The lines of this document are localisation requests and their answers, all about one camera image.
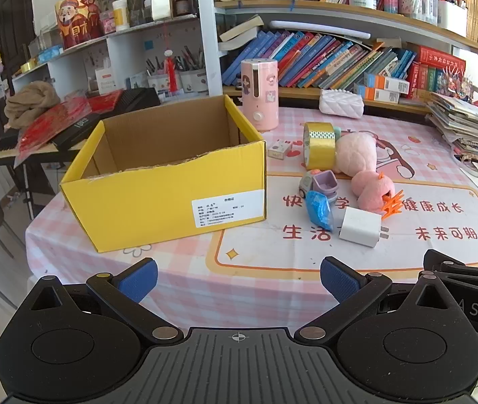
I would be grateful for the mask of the yellow tape roll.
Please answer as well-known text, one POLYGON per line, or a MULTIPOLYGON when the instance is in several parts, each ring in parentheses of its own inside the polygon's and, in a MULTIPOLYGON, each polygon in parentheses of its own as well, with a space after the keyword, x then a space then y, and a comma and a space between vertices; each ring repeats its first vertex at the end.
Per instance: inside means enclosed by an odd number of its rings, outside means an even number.
POLYGON ((326 171, 335 166, 337 132, 330 122, 307 122, 303 143, 307 171, 326 171))

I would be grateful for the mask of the small staples box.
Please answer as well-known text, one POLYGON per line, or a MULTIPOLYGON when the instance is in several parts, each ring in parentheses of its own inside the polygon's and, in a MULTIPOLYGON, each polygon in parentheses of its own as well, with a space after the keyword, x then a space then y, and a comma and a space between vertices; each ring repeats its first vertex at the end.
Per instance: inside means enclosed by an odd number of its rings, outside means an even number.
POLYGON ((290 140, 277 140, 267 146, 267 156, 283 161, 292 148, 293 143, 290 140))

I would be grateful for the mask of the blue toy car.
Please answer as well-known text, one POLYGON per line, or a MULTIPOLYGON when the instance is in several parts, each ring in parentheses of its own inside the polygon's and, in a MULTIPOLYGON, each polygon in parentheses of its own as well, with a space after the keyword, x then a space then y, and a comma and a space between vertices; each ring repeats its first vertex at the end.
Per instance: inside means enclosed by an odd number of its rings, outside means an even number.
POLYGON ((330 208, 330 202, 325 194, 309 191, 306 196, 307 214, 312 224, 332 232, 334 218, 330 208))

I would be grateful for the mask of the small pink plush toy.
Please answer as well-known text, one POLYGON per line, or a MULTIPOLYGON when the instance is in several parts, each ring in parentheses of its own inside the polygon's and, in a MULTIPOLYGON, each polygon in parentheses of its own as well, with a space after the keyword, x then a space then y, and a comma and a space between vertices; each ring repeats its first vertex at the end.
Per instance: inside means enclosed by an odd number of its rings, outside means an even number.
POLYGON ((368 212, 379 212, 386 199, 396 195, 392 179, 377 171, 358 172, 351 180, 351 190, 358 208, 368 212))

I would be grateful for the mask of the row of lower shelf books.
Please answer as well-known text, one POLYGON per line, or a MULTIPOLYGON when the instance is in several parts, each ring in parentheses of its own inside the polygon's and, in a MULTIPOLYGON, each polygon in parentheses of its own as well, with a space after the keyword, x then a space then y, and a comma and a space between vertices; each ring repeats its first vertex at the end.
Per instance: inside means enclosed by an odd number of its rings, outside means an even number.
POLYGON ((250 86, 241 75, 248 59, 272 59, 276 74, 268 78, 287 89, 347 90, 401 86, 407 99, 426 99, 431 93, 467 100, 471 96, 466 62, 453 54, 398 40, 378 39, 368 45, 350 37, 312 31, 255 30, 221 73, 225 86, 250 86))

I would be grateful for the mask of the white bookshelf unit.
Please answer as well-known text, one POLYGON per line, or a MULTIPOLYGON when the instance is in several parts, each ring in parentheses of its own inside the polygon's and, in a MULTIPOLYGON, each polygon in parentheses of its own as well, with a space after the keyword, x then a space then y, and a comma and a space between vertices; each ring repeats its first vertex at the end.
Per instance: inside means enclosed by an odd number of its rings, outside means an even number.
MULTIPOLYGON (((61 0, 31 0, 35 31, 39 30, 42 21, 53 17, 54 6, 59 1, 61 0)), ((147 58, 161 57, 162 52, 167 48, 172 49, 177 55, 180 52, 178 48, 180 44, 191 45, 194 39, 199 38, 204 50, 208 94, 220 96, 222 94, 221 53, 218 48, 214 0, 197 1, 199 29, 194 32, 184 30, 185 23, 191 20, 188 16, 130 27, 125 31, 100 37, 64 51, 59 57, 16 77, 12 81, 13 88, 20 90, 31 81, 47 75, 52 79, 61 97, 81 89, 88 78, 82 52, 102 42, 106 42, 115 82, 118 87, 123 88, 126 86, 128 77, 146 69, 147 58)))

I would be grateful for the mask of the black keyboard piano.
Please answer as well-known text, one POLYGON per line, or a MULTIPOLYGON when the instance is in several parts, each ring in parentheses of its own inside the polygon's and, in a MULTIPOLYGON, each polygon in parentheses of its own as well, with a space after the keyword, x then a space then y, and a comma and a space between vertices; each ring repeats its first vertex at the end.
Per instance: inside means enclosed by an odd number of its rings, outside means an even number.
MULTIPOLYGON (((66 153, 74 150, 77 144, 88 138, 99 121, 139 109, 156 107, 160 104, 160 98, 152 88, 123 91, 117 105, 111 112, 88 115, 59 133, 31 156, 47 153, 66 153)), ((13 166, 15 157, 18 154, 17 143, 22 130, 8 130, 0 137, 0 166, 13 166)))

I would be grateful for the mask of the purple toy truck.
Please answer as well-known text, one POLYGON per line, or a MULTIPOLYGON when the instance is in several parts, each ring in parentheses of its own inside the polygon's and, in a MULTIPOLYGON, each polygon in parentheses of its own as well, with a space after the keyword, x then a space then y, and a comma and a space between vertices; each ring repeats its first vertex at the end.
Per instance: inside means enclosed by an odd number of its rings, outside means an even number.
POLYGON ((298 193, 302 199, 305 199, 308 192, 315 191, 324 194, 329 202, 335 202, 338 197, 338 188, 339 184, 333 171, 312 170, 307 171, 300 180, 298 193))

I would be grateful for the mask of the yellow cardboard box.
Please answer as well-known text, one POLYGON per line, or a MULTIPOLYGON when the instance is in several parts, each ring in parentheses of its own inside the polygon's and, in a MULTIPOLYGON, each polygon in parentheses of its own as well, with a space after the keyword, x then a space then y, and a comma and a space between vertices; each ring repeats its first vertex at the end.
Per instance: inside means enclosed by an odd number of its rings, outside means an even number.
POLYGON ((227 96, 100 121, 61 182, 97 252, 266 218, 266 144, 227 96))

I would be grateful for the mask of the large pink plush toy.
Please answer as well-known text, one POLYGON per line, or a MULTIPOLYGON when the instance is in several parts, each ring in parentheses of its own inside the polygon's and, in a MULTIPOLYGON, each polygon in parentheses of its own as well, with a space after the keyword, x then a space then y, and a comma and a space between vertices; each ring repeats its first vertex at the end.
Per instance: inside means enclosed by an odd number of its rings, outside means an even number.
POLYGON ((353 132, 341 136, 336 143, 336 170, 354 177, 361 171, 375 171, 376 140, 371 134, 353 132))

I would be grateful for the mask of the stack of magazines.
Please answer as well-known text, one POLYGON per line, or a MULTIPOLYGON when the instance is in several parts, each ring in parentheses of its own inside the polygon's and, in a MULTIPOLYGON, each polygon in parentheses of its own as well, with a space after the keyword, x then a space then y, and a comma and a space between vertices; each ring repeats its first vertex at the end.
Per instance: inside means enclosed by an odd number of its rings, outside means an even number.
POLYGON ((427 119, 445 140, 469 152, 478 153, 478 107, 453 97, 431 94, 427 119))

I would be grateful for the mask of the pink cylindrical dispenser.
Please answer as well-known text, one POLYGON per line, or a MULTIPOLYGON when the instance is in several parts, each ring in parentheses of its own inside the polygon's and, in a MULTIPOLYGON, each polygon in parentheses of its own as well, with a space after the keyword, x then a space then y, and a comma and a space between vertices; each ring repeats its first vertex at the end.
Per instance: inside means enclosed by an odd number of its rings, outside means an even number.
POLYGON ((245 59, 241 63, 243 114, 260 132, 279 124, 278 63, 274 59, 245 59))

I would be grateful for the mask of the pink checkered tablecloth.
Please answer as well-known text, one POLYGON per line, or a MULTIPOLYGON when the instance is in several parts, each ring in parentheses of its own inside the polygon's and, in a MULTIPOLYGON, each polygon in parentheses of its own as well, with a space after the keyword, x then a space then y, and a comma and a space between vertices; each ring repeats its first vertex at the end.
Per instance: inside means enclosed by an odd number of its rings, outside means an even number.
POLYGON ((398 282, 415 280, 429 249, 478 266, 478 191, 429 126, 368 116, 335 119, 343 130, 377 140, 378 169, 403 191, 405 206, 386 222, 388 237, 372 248, 311 224, 298 195, 302 131, 307 121, 320 120, 313 109, 283 108, 279 127, 265 134, 268 142, 291 140, 294 148, 286 159, 267 162, 264 221, 101 254, 57 196, 26 231, 31 271, 82 283, 151 257, 158 284, 143 304, 179 327, 296 328, 335 304, 319 281, 326 256, 398 282))

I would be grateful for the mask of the brown crumpled cloth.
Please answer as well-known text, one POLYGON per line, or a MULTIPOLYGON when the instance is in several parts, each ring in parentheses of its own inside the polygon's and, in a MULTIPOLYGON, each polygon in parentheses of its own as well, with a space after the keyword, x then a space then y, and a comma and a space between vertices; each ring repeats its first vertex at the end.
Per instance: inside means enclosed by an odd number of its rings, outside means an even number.
POLYGON ((45 81, 33 81, 8 97, 4 114, 10 129, 27 128, 33 121, 61 102, 54 87, 45 81))

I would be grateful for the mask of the white quilted pouch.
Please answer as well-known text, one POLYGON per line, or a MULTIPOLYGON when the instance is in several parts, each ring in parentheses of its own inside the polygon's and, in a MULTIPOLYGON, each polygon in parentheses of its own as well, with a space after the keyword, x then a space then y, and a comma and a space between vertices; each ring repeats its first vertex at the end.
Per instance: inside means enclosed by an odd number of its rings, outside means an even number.
POLYGON ((321 90, 319 111, 326 115, 360 119, 364 113, 361 96, 346 90, 321 90))

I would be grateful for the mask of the red paper decorations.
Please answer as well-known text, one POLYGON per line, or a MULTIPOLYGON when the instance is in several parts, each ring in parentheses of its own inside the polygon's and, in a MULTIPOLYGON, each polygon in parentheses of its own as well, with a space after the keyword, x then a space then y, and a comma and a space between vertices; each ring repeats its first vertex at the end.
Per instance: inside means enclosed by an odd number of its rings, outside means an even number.
POLYGON ((38 149, 46 145, 70 126, 92 113, 111 112, 123 94, 123 90, 87 98, 72 97, 48 109, 20 134, 17 143, 18 154, 13 167, 17 168, 38 149))

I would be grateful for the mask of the red fortune god decoration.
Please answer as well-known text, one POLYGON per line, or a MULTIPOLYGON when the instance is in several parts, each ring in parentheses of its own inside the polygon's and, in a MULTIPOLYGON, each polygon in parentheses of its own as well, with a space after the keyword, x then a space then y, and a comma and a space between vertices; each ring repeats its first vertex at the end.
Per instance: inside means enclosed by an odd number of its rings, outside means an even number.
POLYGON ((64 49, 104 36, 97 0, 62 0, 55 15, 64 49))

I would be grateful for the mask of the white power adapter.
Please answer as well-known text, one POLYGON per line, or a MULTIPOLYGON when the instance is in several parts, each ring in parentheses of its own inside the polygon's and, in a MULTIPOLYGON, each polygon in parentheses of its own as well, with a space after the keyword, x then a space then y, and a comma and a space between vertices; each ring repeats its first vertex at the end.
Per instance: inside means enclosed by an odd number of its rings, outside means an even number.
POLYGON ((380 239, 389 238, 389 229, 382 225, 380 214, 347 207, 344 212, 339 238, 347 242, 374 248, 380 239))

